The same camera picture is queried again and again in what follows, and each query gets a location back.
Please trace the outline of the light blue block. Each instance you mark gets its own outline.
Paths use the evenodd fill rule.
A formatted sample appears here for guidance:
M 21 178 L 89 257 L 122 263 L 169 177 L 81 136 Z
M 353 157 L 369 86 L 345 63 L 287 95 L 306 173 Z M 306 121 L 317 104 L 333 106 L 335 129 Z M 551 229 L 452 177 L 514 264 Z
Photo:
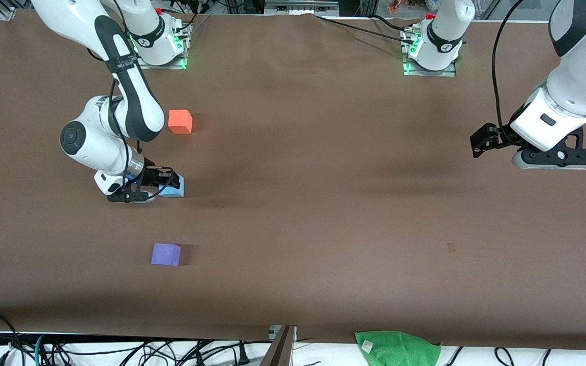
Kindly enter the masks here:
M 165 198 L 184 198 L 185 197 L 185 179 L 179 175 L 181 181 L 180 190 L 159 190 L 159 195 Z

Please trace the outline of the orange block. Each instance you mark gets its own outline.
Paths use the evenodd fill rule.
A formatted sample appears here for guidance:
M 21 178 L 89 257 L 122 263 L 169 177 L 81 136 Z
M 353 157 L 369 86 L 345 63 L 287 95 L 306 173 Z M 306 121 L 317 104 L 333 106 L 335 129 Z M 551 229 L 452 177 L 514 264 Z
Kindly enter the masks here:
M 193 116 L 186 109 L 170 110 L 167 126 L 175 135 L 192 134 Z

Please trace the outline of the purple block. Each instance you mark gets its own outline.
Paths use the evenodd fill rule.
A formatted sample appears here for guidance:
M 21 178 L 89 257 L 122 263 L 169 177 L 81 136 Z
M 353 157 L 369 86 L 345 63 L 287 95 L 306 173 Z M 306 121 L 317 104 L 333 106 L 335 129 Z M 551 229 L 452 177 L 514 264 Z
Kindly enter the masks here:
M 151 264 L 178 267 L 181 262 L 181 246 L 171 243 L 155 243 Z

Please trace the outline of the brown table cover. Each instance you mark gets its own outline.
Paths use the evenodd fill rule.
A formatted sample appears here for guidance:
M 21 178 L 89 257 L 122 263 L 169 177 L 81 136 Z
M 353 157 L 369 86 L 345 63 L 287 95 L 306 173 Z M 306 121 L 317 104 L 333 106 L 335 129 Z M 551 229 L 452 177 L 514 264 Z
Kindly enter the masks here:
M 472 157 L 496 119 L 498 24 L 456 77 L 311 15 L 211 16 L 185 70 L 146 70 L 165 129 L 143 152 L 186 198 L 108 202 L 59 146 L 111 76 L 32 10 L 0 23 L 0 314 L 20 332 L 586 349 L 586 171 Z M 584 126 L 586 146 L 586 125 Z M 155 243 L 178 267 L 151 264 Z

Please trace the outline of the grey power strip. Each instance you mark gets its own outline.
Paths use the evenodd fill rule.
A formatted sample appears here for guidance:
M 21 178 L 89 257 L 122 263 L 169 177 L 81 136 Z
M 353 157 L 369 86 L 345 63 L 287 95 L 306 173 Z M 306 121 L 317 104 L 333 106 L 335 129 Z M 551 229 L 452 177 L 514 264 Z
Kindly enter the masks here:
M 339 16 L 339 0 L 265 0 L 265 15 L 316 14 Z

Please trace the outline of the green cloth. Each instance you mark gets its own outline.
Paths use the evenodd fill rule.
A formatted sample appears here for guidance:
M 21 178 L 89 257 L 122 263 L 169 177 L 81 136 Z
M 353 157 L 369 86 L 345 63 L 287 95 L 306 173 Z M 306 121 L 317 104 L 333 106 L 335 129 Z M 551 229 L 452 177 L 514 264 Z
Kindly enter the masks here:
M 442 344 L 399 331 L 354 333 L 368 366 L 436 366 Z

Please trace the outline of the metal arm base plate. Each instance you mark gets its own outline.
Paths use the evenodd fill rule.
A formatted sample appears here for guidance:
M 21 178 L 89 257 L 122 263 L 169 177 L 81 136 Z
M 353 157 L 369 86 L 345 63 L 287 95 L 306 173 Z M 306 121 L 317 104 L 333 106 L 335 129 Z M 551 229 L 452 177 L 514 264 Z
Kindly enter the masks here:
M 131 34 L 132 43 L 142 69 L 186 69 L 191 41 L 192 25 L 183 25 L 173 18 L 163 35 L 154 40 L 151 47 L 148 40 Z
M 417 62 L 414 56 L 423 44 L 423 40 L 419 31 L 409 31 L 407 28 L 407 30 L 400 31 L 400 36 L 403 40 L 411 41 L 411 43 L 401 43 L 405 76 L 456 77 L 456 67 L 454 60 L 451 61 L 446 69 L 442 70 L 425 69 Z

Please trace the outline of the grey metal post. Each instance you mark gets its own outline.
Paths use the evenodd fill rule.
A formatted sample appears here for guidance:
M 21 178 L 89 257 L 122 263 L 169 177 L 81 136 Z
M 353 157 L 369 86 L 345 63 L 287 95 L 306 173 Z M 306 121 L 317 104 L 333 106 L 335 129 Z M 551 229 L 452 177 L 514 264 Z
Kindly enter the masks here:
M 296 342 L 296 326 L 275 326 L 274 339 L 259 366 L 292 366 L 291 355 Z

